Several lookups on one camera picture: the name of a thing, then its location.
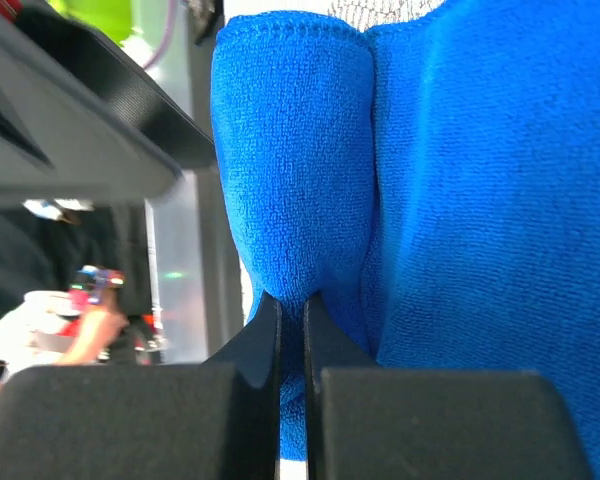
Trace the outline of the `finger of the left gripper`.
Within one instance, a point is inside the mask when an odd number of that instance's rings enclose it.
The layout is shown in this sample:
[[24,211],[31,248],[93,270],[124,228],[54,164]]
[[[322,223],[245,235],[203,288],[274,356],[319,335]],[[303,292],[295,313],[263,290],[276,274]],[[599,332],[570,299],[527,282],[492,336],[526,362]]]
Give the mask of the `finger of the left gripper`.
[[215,162],[212,140],[103,34],[0,1],[0,205],[129,201]]

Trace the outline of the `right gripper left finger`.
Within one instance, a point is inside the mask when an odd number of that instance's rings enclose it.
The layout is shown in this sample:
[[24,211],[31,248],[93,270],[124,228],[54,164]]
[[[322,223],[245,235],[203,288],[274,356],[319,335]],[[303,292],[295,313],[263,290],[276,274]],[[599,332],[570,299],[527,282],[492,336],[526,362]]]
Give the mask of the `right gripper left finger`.
[[199,365],[40,366],[0,391],[0,479],[274,479],[281,307]]

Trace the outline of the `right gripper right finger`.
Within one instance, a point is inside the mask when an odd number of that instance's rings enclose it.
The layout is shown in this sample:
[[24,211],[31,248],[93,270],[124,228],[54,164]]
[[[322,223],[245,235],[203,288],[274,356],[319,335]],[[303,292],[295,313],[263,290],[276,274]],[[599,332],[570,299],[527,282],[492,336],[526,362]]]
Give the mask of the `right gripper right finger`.
[[304,311],[312,479],[589,479],[554,386],[530,372],[379,366],[330,318]]

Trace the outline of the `blue towel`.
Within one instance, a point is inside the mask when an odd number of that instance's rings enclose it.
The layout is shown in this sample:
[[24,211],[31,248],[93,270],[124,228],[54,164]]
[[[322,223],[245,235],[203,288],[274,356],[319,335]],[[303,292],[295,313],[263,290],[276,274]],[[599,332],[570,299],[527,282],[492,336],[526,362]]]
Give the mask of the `blue towel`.
[[306,457],[321,291],[384,366],[548,376],[600,479],[600,1],[447,1],[365,32],[239,16],[211,111],[236,247],[284,309],[283,459]]

